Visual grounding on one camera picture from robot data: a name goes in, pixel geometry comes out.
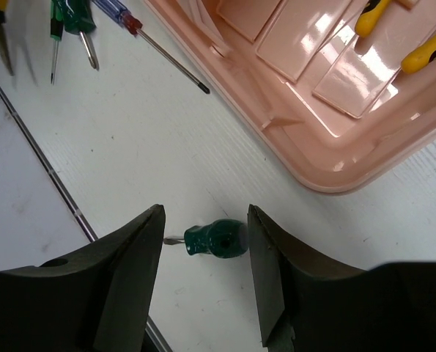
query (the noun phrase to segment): pink tray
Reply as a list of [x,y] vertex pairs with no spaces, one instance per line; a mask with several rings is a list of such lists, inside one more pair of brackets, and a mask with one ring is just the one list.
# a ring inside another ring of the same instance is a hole
[[[407,76],[395,59],[436,30],[436,0],[411,10],[392,1],[363,41],[353,28],[366,0],[146,3],[294,177],[315,191],[359,188],[436,137],[436,60]],[[398,26],[405,16],[411,26]],[[404,32],[386,43],[392,26]],[[374,85],[375,92],[366,91]],[[341,108],[331,101],[343,89],[355,94]],[[361,104],[359,96],[372,101]]]

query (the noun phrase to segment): screwdriver shaft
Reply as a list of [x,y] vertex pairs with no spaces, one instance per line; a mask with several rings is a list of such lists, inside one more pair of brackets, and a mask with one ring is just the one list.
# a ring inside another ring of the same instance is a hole
[[58,46],[59,46],[59,41],[55,40],[53,42],[53,58],[51,60],[51,83],[52,84],[55,84],[56,63],[58,61]]
[[95,56],[94,48],[92,47],[90,39],[87,37],[87,34],[84,32],[79,32],[79,37],[81,37],[81,41],[83,42],[84,48],[87,52],[87,57],[89,58],[89,62],[94,70],[99,68],[99,64],[97,62],[97,57]]
[[147,35],[142,29],[138,29],[138,34],[146,40],[154,49],[162,54],[170,63],[173,64],[180,72],[186,75],[195,85],[199,87],[206,94],[210,93],[210,88],[206,87],[192,72],[187,70],[180,62],[178,62],[171,54],[169,54],[162,46],[157,44],[149,35]]

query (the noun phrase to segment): screwdriver tip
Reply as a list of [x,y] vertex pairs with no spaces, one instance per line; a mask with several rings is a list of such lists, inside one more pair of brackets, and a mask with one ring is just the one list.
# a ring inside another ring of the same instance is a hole
[[210,88],[206,87],[202,82],[198,83],[198,88],[201,89],[206,94],[210,94]]

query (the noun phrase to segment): white table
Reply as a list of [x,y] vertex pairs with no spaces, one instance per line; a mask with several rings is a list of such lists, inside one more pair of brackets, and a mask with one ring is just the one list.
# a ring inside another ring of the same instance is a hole
[[[125,4],[193,69],[142,3]],[[100,72],[66,34],[51,87],[49,1],[11,1],[16,77],[0,65],[0,85],[99,235],[154,203],[166,207],[166,235],[245,220],[254,203],[350,265],[436,260],[436,142],[354,194],[314,194],[216,92],[202,94],[143,40],[93,13]],[[218,260],[164,247],[150,315],[175,351],[261,350],[248,255]]]

